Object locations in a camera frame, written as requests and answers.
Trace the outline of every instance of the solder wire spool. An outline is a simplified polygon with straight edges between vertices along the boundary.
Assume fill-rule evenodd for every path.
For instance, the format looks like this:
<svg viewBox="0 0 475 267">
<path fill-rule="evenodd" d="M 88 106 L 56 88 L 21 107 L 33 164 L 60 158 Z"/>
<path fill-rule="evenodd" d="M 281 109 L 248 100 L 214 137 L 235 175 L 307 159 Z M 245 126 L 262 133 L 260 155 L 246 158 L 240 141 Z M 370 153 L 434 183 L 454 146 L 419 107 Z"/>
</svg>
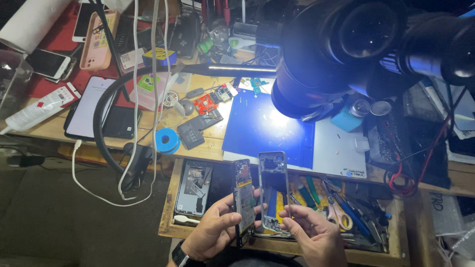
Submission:
<svg viewBox="0 0 475 267">
<path fill-rule="evenodd" d="M 200 54 L 206 54 L 212 46 L 213 40 L 211 40 L 210 38 L 206 38 L 198 44 L 198 47 L 200 48 L 198 51 Z"/>
<path fill-rule="evenodd" d="M 175 153 L 181 145 L 178 134 L 170 128 L 158 130 L 155 133 L 155 140 L 157 142 L 157 151 L 165 155 Z"/>
</svg>

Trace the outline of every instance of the white phone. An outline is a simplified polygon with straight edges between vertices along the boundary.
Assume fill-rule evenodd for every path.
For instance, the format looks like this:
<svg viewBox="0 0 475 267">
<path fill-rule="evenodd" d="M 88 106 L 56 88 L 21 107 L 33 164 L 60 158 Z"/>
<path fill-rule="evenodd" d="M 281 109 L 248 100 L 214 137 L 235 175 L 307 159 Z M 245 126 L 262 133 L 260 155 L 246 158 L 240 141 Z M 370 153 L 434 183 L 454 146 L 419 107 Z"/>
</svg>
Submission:
<svg viewBox="0 0 475 267">
<path fill-rule="evenodd" d="M 58 53 L 35 49 L 28 55 L 26 62 L 33 67 L 33 72 L 40 75 L 59 79 L 71 62 L 71 57 Z"/>
<path fill-rule="evenodd" d="M 91 19 L 92 13 L 95 12 L 95 6 L 93 6 L 89 0 L 80 0 L 79 12 L 77 13 L 76 25 L 74 26 L 73 41 L 82 42 L 86 41 L 87 27 Z"/>
</svg>

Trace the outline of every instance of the black battery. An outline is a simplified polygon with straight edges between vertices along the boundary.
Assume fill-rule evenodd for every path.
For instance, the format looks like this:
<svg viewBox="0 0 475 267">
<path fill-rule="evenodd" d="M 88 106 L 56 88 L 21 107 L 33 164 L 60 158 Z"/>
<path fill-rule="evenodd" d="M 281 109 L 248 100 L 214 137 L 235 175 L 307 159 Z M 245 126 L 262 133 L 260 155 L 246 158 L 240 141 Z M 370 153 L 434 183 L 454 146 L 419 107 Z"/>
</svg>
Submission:
<svg viewBox="0 0 475 267">
<path fill-rule="evenodd" d="M 181 140 L 185 144 L 187 149 L 192 149 L 197 145 L 204 143 L 205 139 L 201 134 L 201 131 L 210 127 L 211 125 L 222 120 L 223 117 L 217 109 L 214 109 L 208 114 L 203 116 L 197 116 L 191 120 L 178 126 L 178 132 L 180 133 Z"/>
</svg>

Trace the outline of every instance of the floor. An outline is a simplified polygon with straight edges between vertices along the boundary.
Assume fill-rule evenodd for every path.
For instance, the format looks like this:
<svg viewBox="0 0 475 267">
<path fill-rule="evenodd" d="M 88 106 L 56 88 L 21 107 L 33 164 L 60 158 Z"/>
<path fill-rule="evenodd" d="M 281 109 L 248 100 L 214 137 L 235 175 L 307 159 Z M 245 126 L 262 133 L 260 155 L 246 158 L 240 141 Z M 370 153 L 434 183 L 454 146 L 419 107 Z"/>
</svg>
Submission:
<svg viewBox="0 0 475 267">
<path fill-rule="evenodd" d="M 168 180 L 157 176 L 148 200 L 115 207 L 83 191 L 69 173 L 0 171 L 0 254 L 72 260 L 81 267 L 165 266 L 171 238 L 157 231 Z M 112 202 L 131 203 L 120 199 L 110 168 L 76 177 Z M 146 197 L 151 180 L 131 195 Z"/>
</svg>

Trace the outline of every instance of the white spoon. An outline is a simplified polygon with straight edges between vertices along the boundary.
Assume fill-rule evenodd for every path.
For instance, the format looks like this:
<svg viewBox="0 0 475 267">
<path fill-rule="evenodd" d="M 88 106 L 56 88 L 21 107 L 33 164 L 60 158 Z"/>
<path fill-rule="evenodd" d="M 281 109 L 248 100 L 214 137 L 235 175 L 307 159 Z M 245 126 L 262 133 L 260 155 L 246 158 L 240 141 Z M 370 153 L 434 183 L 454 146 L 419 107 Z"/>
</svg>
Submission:
<svg viewBox="0 0 475 267">
<path fill-rule="evenodd" d="M 185 215 L 175 215 L 173 217 L 173 222 L 172 223 L 175 223 L 176 220 L 179 221 L 179 222 L 191 222 L 191 223 L 196 223 L 196 224 L 200 223 L 199 220 L 190 219 L 190 218 L 186 217 Z"/>
</svg>

